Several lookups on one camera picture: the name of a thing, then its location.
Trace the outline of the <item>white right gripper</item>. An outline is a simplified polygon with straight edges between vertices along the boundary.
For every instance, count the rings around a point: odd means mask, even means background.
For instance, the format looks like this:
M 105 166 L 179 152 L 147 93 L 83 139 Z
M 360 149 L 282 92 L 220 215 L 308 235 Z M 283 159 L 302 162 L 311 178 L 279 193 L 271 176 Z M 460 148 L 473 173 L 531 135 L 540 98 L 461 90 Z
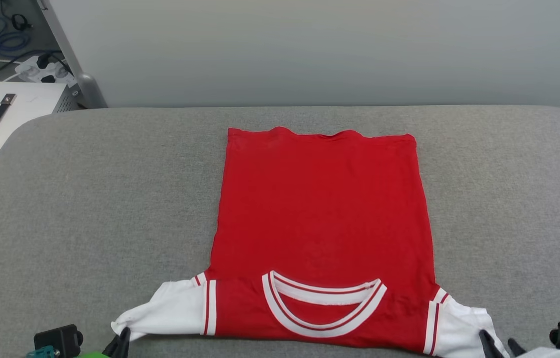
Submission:
M 504 358 L 504 354 L 496 347 L 495 339 L 487 330 L 478 333 L 485 358 Z M 524 349 L 514 338 L 509 338 L 508 347 L 514 358 L 560 358 L 560 350 L 555 348 L 536 348 L 531 351 Z

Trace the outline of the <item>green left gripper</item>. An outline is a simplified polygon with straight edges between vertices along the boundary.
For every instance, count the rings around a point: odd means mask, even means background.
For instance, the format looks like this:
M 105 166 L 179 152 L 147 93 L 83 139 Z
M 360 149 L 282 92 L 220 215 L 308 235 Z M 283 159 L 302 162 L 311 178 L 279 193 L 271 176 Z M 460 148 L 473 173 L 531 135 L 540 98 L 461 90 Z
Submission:
M 103 349 L 103 352 L 84 352 L 75 358 L 127 358 L 130 345 L 130 328 L 124 328 L 119 335 Z

